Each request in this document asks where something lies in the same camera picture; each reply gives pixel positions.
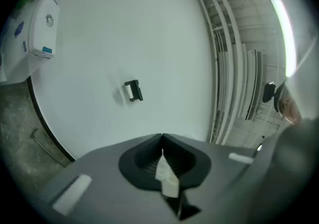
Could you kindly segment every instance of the person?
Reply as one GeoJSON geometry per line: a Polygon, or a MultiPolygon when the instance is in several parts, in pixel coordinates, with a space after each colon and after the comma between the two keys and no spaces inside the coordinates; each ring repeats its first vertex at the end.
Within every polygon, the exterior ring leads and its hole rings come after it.
{"type": "Polygon", "coordinates": [[[285,82],[283,82],[277,89],[274,83],[267,83],[265,85],[262,101],[269,102],[274,97],[274,108],[280,116],[284,117],[291,124],[298,124],[301,121],[301,114],[289,93],[285,82]]]}

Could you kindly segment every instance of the concrete floor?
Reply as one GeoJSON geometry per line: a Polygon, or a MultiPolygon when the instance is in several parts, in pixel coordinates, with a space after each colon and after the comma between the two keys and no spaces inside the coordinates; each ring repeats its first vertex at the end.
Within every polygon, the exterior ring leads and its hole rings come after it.
{"type": "Polygon", "coordinates": [[[22,190],[36,194],[63,166],[53,160],[34,139],[64,164],[70,161],[45,133],[30,99],[26,83],[0,87],[0,153],[22,190]]]}

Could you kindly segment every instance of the ceiling light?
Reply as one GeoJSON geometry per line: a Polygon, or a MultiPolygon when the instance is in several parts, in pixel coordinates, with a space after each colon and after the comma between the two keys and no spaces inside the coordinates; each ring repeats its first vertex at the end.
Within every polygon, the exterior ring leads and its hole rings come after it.
{"type": "Polygon", "coordinates": [[[263,145],[260,144],[260,145],[258,146],[258,148],[257,148],[257,151],[260,151],[262,147],[263,147],[263,145]]]}
{"type": "Polygon", "coordinates": [[[297,57],[293,29],[282,0],[271,0],[279,19],[281,30],[284,36],[286,51],[286,76],[290,77],[296,70],[297,57]]]}

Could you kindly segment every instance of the sticker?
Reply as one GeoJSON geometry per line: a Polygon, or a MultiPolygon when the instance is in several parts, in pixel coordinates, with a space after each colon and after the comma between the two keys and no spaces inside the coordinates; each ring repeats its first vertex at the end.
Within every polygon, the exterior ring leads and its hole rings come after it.
{"type": "Polygon", "coordinates": [[[24,52],[26,52],[26,45],[25,45],[25,41],[23,41],[23,48],[24,48],[24,52]]]}
{"type": "Polygon", "coordinates": [[[52,49],[47,48],[47,47],[43,47],[42,51],[52,53],[52,49]]]}
{"type": "Polygon", "coordinates": [[[17,37],[22,32],[23,24],[24,24],[24,21],[21,22],[20,25],[16,28],[16,30],[14,32],[14,36],[15,37],[17,37]]]}

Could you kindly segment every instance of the white pipe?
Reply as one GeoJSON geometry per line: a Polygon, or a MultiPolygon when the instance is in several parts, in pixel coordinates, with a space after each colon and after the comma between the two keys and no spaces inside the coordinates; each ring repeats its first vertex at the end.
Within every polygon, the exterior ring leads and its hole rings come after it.
{"type": "Polygon", "coordinates": [[[216,28],[214,28],[213,30],[214,30],[214,31],[218,31],[218,30],[221,30],[221,29],[223,29],[223,26],[221,26],[221,27],[216,27],[216,28]]]}
{"type": "Polygon", "coordinates": [[[210,21],[210,18],[209,18],[209,15],[208,15],[208,12],[207,12],[207,9],[206,9],[206,6],[204,4],[204,1],[203,0],[199,0],[202,7],[203,7],[203,10],[204,10],[204,13],[205,13],[205,16],[206,16],[206,20],[207,20],[207,23],[208,23],[208,27],[209,27],[209,31],[210,31],[210,34],[213,38],[213,50],[214,50],[214,58],[215,58],[215,100],[214,100],[214,114],[213,114],[213,123],[212,123],[212,129],[211,129],[211,133],[210,133],[210,138],[209,138],[209,142],[212,141],[212,136],[213,136],[213,132],[214,132],[214,126],[215,126],[215,122],[216,122],[216,114],[217,114],[217,97],[218,97],[218,64],[217,64],[217,49],[216,49],[216,39],[215,39],[215,35],[214,35],[214,31],[213,31],[213,28],[212,28],[212,25],[211,25],[211,21],[210,21]]]}
{"type": "Polygon", "coordinates": [[[236,89],[236,96],[237,97],[235,97],[233,112],[231,114],[229,125],[227,127],[225,136],[224,136],[223,141],[221,143],[222,145],[224,145],[226,143],[226,140],[227,140],[229,134],[230,134],[231,128],[234,125],[235,118],[237,116],[237,112],[238,112],[238,108],[239,108],[240,96],[241,96],[241,91],[243,88],[244,61],[243,61],[243,49],[242,49],[242,45],[241,45],[241,39],[240,39],[235,15],[230,7],[228,0],[222,0],[222,1],[224,3],[224,6],[225,6],[227,12],[228,12],[230,22],[231,22],[231,25],[233,28],[233,32],[234,32],[234,36],[235,36],[235,44],[236,44],[236,49],[237,49],[237,63],[238,63],[237,64],[238,74],[236,75],[237,76],[237,89],[236,89]]]}
{"type": "Polygon", "coordinates": [[[231,104],[231,97],[232,94],[231,92],[233,91],[233,86],[234,86],[234,60],[233,60],[233,49],[231,45],[231,39],[229,35],[229,30],[227,27],[226,19],[223,14],[223,11],[220,8],[220,5],[217,0],[213,0],[216,10],[218,12],[218,15],[220,17],[221,24],[224,27],[224,34],[225,34],[225,39],[226,39],[226,45],[227,45],[227,52],[228,52],[228,63],[229,63],[229,82],[228,82],[228,94],[227,94],[227,100],[226,100],[226,108],[225,108],[225,113],[224,113],[224,118],[220,127],[219,135],[216,141],[216,144],[219,143],[221,136],[224,132],[228,114],[229,114],[229,109],[230,109],[230,104],[231,104]]]}

